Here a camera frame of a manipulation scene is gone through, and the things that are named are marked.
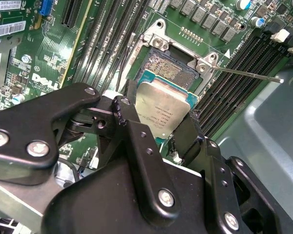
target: label sticker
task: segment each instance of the label sticker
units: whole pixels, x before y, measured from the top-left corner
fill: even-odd
[[[26,21],[0,25],[0,37],[25,30]]]
[[[21,0],[0,1],[0,11],[19,10],[20,8],[21,8]]]

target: pcie slot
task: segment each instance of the pcie slot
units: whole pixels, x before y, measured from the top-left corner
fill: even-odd
[[[97,19],[95,23],[92,25],[90,35],[83,49],[83,57],[79,61],[79,64],[76,68],[74,82],[84,82],[85,80],[84,74],[88,67],[89,61],[92,58],[94,49],[98,44],[98,35],[100,35],[104,29],[106,19],[109,16],[109,12],[112,8],[113,3],[114,0],[104,0],[100,4]]]
[[[104,25],[104,30],[102,31],[102,33],[99,36],[99,41],[97,43],[97,46],[94,47],[94,51],[92,53],[90,63],[88,65],[88,68],[87,68],[86,73],[84,75],[83,82],[85,82],[85,83],[89,83],[90,78],[94,78],[94,79],[96,78],[92,74],[93,68],[97,64],[97,60],[101,54],[101,50],[104,49],[104,47],[106,46],[105,45],[107,43],[106,40],[110,40],[111,38],[113,38],[113,36],[115,34],[114,28],[117,28],[117,26],[120,22],[120,19],[116,18],[116,16],[117,16],[117,13],[118,13],[122,3],[123,3],[122,0],[116,0],[112,6],[112,11],[108,16],[106,24]]]
[[[83,0],[66,0],[61,24],[68,28],[75,26]]]

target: black plastic bracket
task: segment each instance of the black plastic bracket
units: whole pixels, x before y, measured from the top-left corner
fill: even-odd
[[[293,220],[246,162],[232,156],[226,164],[232,171],[242,219],[251,233],[292,234]]]
[[[151,130],[140,123],[134,105],[126,97],[115,97],[112,109],[117,116],[117,130],[100,160],[108,163],[116,159],[120,151],[126,151],[142,215],[154,226],[169,226],[178,217],[181,204]],[[161,203],[161,190],[173,196],[172,206]]]
[[[0,180],[22,185],[47,181],[59,156],[60,139],[55,135],[63,133],[72,114],[95,106],[99,100],[99,92],[76,83],[1,111],[0,132],[8,136],[8,142],[0,146]],[[34,141],[48,147],[46,155],[28,153],[26,148]]]

